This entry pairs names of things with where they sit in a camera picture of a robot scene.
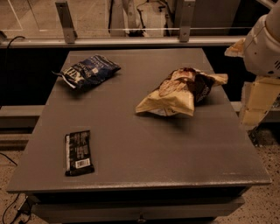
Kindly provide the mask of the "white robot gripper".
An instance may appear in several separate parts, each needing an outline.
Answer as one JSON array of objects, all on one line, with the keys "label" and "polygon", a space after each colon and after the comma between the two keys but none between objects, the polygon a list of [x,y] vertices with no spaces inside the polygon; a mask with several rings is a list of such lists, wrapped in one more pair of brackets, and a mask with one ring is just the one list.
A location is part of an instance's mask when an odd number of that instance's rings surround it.
[{"label": "white robot gripper", "polygon": [[246,38],[239,39],[224,54],[240,58],[244,55],[247,70],[260,75],[244,84],[239,114],[242,125],[257,126],[280,95],[280,79],[271,78],[280,76],[280,2],[257,20]]}]

